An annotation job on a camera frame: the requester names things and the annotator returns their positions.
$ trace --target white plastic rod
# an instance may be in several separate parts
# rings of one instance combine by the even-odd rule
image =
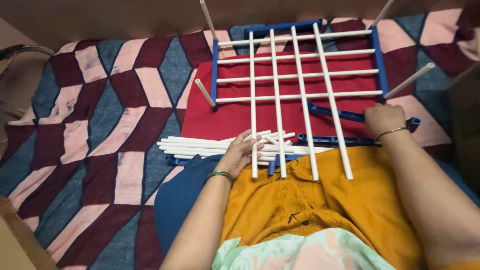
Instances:
[[[274,144],[274,145],[278,145],[278,142],[275,141],[274,139],[272,139],[272,138],[271,138],[270,136],[268,136],[268,135],[265,135],[265,140],[271,142],[271,143]]]
[[[299,52],[299,44],[297,41],[297,30],[292,26],[292,40],[293,50],[295,51],[295,62],[297,64],[297,73],[299,76],[299,86],[301,95],[301,105],[303,108],[303,119],[305,121],[305,130],[307,133],[308,151],[310,154],[310,164],[312,165],[312,178],[318,181],[317,159],[315,158],[315,151],[313,150],[312,127],[310,126],[310,114],[308,113],[307,96],[305,94],[305,83],[303,81],[303,74],[301,69],[301,60]]]
[[[174,157],[177,159],[191,160],[193,159],[194,156],[174,155]],[[257,163],[258,165],[261,165],[261,166],[268,166],[268,161],[259,161]]]
[[[283,137],[284,137],[284,138],[292,138],[292,137],[295,137],[295,132],[287,133],[287,134],[283,135]],[[277,139],[278,139],[278,135],[277,135],[277,136],[274,136],[274,137],[271,137],[271,138],[277,140]],[[257,142],[257,144],[264,144],[264,143],[268,143],[268,140],[267,140],[267,139],[261,139],[260,141]]]
[[[215,141],[215,140],[205,140],[205,139],[176,137],[176,136],[168,136],[168,139],[180,139],[180,140],[184,140],[184,141],[192,141],[192,140],[195,140],[195,141],[205,141],[205,142],[218,142],[218,141]]]
[[[215,103],[213,102],[212,98],[207,92],[207,89],[205,89],[205,86],[202,84],[200,79],[195,79],[195,83],[197,84],[198,88],[200,88],[200,91],[203,93],[208,103],[210,103],[210,106],[215,107]]]
[[[320,39],[320,31],[318,31],[318,24],[313,24],[313,34],[315,35],[315,40],[317,41],[318,53],[320,53],[320,63],[322,64],[322,70],[325,73],[325,86],[327,88],[328,101],[330,103],[330,109],[332,110],[333,123],[335,125],[336,136],[338,138],[338,147],[340,148],[340,154],[342,155],[343,167],[345,169],[345,176],[348,180],[353,179],[352,169],[350,167],[350,161],[348,160],[347,146],[345,145],[345,139],[343,137],[342,126],[340,124],[340,117],[338,116],[338,111],[336,109],[335,97],[333,95],[332,82],[330,81],[330,76],[328,74],[327,61],[324,56],[324,48],[322,40]]]
[[[252,117],[252,138],[257,138],[257,105],[255,104],[255,65],[253,61],[253,32],[250,31],[250,114]],[[258,177],[257,144],[252,146],[252,178]]]
[[[363,36],[371,34],[371,30],[358,30],[358,31],[346,31],[346,32],[335,32],[335,33],[323,33],[320,34],[321,38],[328,38],[328,37],[349,37],[349,36]],[[297,40],[307,40],[307,39],[315,39],[315,35],[301,35],[297,37]],[[292,37],[275,37],[275,42],[279,41],[292,41]],[[268,43],[270,42],[270,38],[259,38],[254,39],[253,43]],[[230,46],[230,45],[247,45],[249,44],[249,40],[237,40],[237,41],[224,41],[219,42],[219,46]]]
[[[203,144],[203,143],[197,143],[197,144],[192,144],[192,143],[164,143],[160,142],[160,148],[161,150],[165,149],[171,149],[172,147],[184,147],[184,148],[208,148],[208,149],[227,149],[229,145],[225,144]],[[321,153],[323,151],[331,150],[333,148],[329,147],[314,147],[313,148],[315,153]],[[308,154],[308,147],[305,146],[285,146],[285,151],[286,152],[293,152],[293,151],[304,151],[306,154]],[[276,145],[265,145],[264,148],[262,148],[262,151],[266,152],[278,152],[279,148]]]
[[[194,153],[194,152],[188,152],[188,151],[178,151],[178,154],[174,154],[174,151],[165,151],[165,154],[173,155],[173,157],[178,159],[186,159],[186,157],[194,157],[197,154],[200,155],[202,158],[218,155],[214,153]],[[259,157],[258,160],[264,161],[264,162],[275,161],[275,157]]]
[[[176,138],[162,138],[160,143],[183,143],[183,144],[215,144],[215,145],[230,145],[229,142],[218,142],[218,141],[202,141],[202,140],[179,140]]]
[[[378,69],[364,69],[364,70],[348,70],[348,71],[334,71],[330,72],[330,76],[347,76],[347,75],[364,75],[364,74],[376,74],[378,73]],[[313,78],[313,77],[323,77],[324,74],[322,72],[316,73],[305,73],[303,75],[304,78]],[[279,79],[296,79],[298,78],[298,74],[286,74],[286,75],[279,75]],[[267,81],[273,80],[273,76],[258,76],[255,77],[255,81]],[[248,82],[250,81],[250,77],[239,77],[239,78],[226,78],[226,79],[217,79],[216,82],[219,83],[234,83],[234,82]]]
[[[265,130],[265,131],[261,131],[261,132],[257,132],[257,136],[258,135],[266,135],[266,134],[270,134],[272,131],[271,130]],[[252,137],[252,135],[248,135],[245,140],[247,139],[250,139]],[[229,138],[229,139],[225,139],[225,140],[221,140],[220,142],[233,142],[233,140],[235,140],[236,137],[233,137],[233,138]]]
[[[268,136],[270,136],[271,138],[273,138],[273,137],[277,137],[277,136],[278,136],[278,132],[273,132],[273,133],[269,133],[269,134],[262,135],[262,139],[265,139],[265,136],[266,136],[266,135],[268,135]]]
[[[410,78],[406,79],[404,82],[402,82],[397,87],[395,87],[392,91],[388,92],[388,94],[386,94],[384,96],[384,99],[389,99],[389,98],[393,97],[396,93],[400,92],[407,85],[413,83],[416,79],[418,79],[420,76],[424,75],[425,73],[427,73],[428,71],[430,71],[430,69],[432,69],[434,67],[435,67],[434,63],[426,64],[419,71],[415,72],[415,74],[413,74]]]
[[[315,153],[322,153],[322,152],[325,152],[325,151],[327,151],[327,150],[317,150],[317,149],[315,149]],[[307,150],[295,150],[295,151],[293,151],[293,154],[294,155],[308,155],[309,152],[308,152],[308,149]]]
[[[385,13],[393,4],[393,2],[395,2],[395,0],[388,0],[387,4],[384,6],[384,8],[382,8],[382,11],[380,11],[375,21],[373,21],[372,26],[377,26],[377,23],[385,17]]]
[[[210,19],[210,14],[208,13],[205,0],[200,0],[200,5],[202,6],[202,10],[204,11],[205,19],[207,19],[208,27],[210,27],[210,31],[212,32],[213,39],[218,39],[215,34],[215,29],[213,28],[212,19]]]
[[[326,52],[325,56],[337,56],[337,55],[352,55],[352,54],[372,54],[375,52],[375,49],[356,49],[356,50],[345,50],[345,51],[331,51]],[[300,55],[300,58],[313,58],[319,57],[318,53],[304,53]],[[279,55],[276,57],[277,60],[287,60],[287,59],[295,59],[295,55]],[[271,56],[265,57],[255,57],[253,59],[255,62],[259,61],[271,61]],[[227,59],[227,60],[218,60],[218,64],[234,64],[234,63],[248,63],[250,62],[250,58],[240,58],[240,59]]]
[[[172,146],[160,146],[160,150],[163,151],[189,151],[189,152],[206,152],[206,153],[213,153],[213,154],[225,154],[226,149],[211,149],[211,148],[190,148],[190,147],[172,147]],[[262,156],[265,157],[275,157],[278,152],[268,152],[268,151],[258,151],[257,153],[261,153]],[[286,152],[285,154],[293,154],[293,151]]]
[[[382,91],[356,91],[356,92],[336,92],[334,93],[335,97],[354,97],[354,96],[377,96],[383,94]],[[307,98],[326,98],[328,97],[327,93],[321,94],[307,94]],[[301,95],[282,95],[280,96],[280,100],[283,99],[300,99]],[[244,98],[217,98],[217,103],[226,103],[226,102],[240,102],[240,101],[250,101],[250,97]],[[275,100],[275,96],[262,96],[262,97],[255,97],[256,101],[263,101],[263,100]]]
[[[273,68],[273,89],[275,93],[275,112],[276,112],[276,128],[278,130],[278,143],[279,146],[279,153],[280,153],[280,177],[286,178],[287,177],[287,166],[285,165],[285,149],[283,134],[280,132],[283,130],[282,124],[282,109],[280,107],[280,90],[278,86],[278,70],[276,67],[276,47],[275,47],[275,33],[273,29],[270,29],[270,47],[272,48],[272,68]]]
[[[165,150],[164,153],[166,155],[184,155],[184,156],[195,156],[200,155],[201,157],[210,157],[213,155],[219,155],[217,153],[210,153],[210,152],[200,152],[200,151],[180,151],[180,150]],[[275,161],[275,157],[267,157],[262,156],[258,160],[260,161]]]

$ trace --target gold bracelet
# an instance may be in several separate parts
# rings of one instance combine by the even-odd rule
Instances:
[[[392,133],[392,132],[395,132],[395,131],[399,131],[399,130],[402,130],[402,129],[408,129],[406,126],[404,127],[399,127],[399,128],[396,128],[396,129],[392,129],[392,130],[389,130],[389,131],[385,131],[383,132],[382,134],[378,135],[375,140],[378,141],[378,138],[380,138],[381,136],[385,135],[385,134],[389,134],[389,133]]]
[[[212,172],[211,174],[209,174],[207,176],[207,178],[205,178],[204,185],[207,183],[208,179],[210,179],[211,177],[214,177],[216,175],[225,176],[225,178],[227,178],[228,181],[230,182],[230,186],[233,186],[233,182],[235,182],[235,179],[233,178],[233,176],[229,172],[224,172],[224,171],[216,171],[216,172]]]

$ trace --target woman's right hand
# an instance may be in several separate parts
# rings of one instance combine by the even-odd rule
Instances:
[[[363,113],[365,114],[365,124],[375,137],[384,132],[405,127],[405,112],[400,105],[375,103],[373,107],[365,109]]]

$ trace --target person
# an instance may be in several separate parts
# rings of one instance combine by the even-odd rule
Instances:
[[[401,203],[419,236],[429,269],[480,261],[480,209],[415,142],[405,128],[403,108],[377,103],[364,113],[368,129],[391,161]],[[237,136],[215,172],[228,172],[236,178],[251,162],[256,140],[244,141],[249,134],[247,130]],[[231,182],[224,175],[206,181],[160,269],[212,268],[230,189]]]

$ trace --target woman's hand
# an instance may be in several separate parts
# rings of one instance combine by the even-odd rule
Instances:
[[[365,109],[363,113],[365,114],[365,124],[375,137],[405,126],[405,112],[400,105],[375,103],[372,108]]]
[[[262,139],[262,136],[257,136],[257,140],[250,139],[243,141],[248,135],[252,133],[252,130],[246,130],[238,135],[233,142],[230,143],[226,153],[218,162],[215,167],[215,171],[224,171],[230,173],[234,178],[240,174],[240,171],[247,166],[248,163],[252,161],[252,157],[249,155],[252,154],[252,146],[256,141]],[[265,144],[257,145],[257,150],[262,149]]]

